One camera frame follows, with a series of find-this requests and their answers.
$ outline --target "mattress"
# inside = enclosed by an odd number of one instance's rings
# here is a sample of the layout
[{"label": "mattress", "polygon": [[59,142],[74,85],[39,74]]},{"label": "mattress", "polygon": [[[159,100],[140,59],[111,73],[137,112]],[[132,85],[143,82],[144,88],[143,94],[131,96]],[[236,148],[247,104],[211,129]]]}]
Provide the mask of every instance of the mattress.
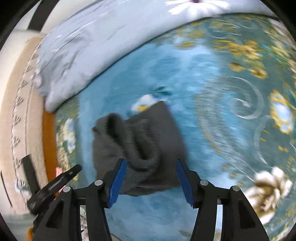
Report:
[{"label": "mattress", "polygon": [[[89,185],[96,175],[95,121],[110,112],[127,119],[166,101],[189,168],[216,186],[240,186],[270,240],[280,240],[296,221],[294,48],[285,27],[261,15],[223,15],[169,31],[118,60],[57,109],[59,165],[67,170],[81,164],[71,185]],[[181,188],[173,188],[120,195],[106,215],[111,233],[123,241],[189,240],[197,210]],[[215,240],[221,221],[219,208]]]}]

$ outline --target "wrinkled fabric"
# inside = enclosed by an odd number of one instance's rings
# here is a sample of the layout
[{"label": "wrinkled fabric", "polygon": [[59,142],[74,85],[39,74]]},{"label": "wrinkled fabric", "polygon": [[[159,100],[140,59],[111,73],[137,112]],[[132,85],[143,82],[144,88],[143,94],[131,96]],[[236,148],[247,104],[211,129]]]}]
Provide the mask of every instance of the wrinkled fabric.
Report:
[{"label": "wrinkled fabric", "polygon": [[274,15],[260,0],[226,0],[224,7],[208,4],[209,9],[188,4],[192,3],[96,1],[61,22],[43,39],[35,72],[35,85],[46,96],[46,110],[53,112],[115,61],[168,30],[231,12]]}]

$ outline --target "beige fabric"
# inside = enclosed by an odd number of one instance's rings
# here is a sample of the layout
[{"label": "beige fabric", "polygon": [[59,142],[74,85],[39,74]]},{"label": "beige fabric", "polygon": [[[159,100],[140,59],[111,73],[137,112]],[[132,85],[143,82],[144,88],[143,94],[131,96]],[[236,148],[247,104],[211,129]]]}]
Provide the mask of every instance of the beige fabric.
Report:
[{"label": "beige fabric", "polygon": [[41,37],[28,40],[9,78],[0,113],[0,169],[12,209],[28,213],[30,192],[20,160],[31,154],[41,187],[47,184],[43,156],[43,98],[31,81]]}]

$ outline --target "silver screw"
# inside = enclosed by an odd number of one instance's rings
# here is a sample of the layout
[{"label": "silver screw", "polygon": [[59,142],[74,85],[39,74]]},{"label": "silver screw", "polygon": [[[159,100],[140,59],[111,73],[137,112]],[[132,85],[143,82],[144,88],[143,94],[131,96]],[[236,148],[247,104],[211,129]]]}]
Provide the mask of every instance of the silver screw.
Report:
[{"label": "silver screw", "polygon": [[66,187],[63,188],[64,192],[69,192],[70,190],[71,190],[71,187],[69,187],[69,186],[66,186]]},{"label": "silver screw", "polygon": [[240,190],[240,187],[239,186],[233,186],[232,189],[236,192],[238,192]]},{"label": "silver screw", "polygon": [[207,186],[209,184],[209,182],[207,180],[201,180],[200,184],[203,186]]},{"label": "silver screw", "polygon": [[94,184],[95,184],[96,186],[100,186],[100,185],[103,184],[103,181],[102,181],[102,180],[96,180],[96,181],[94,182]]}]

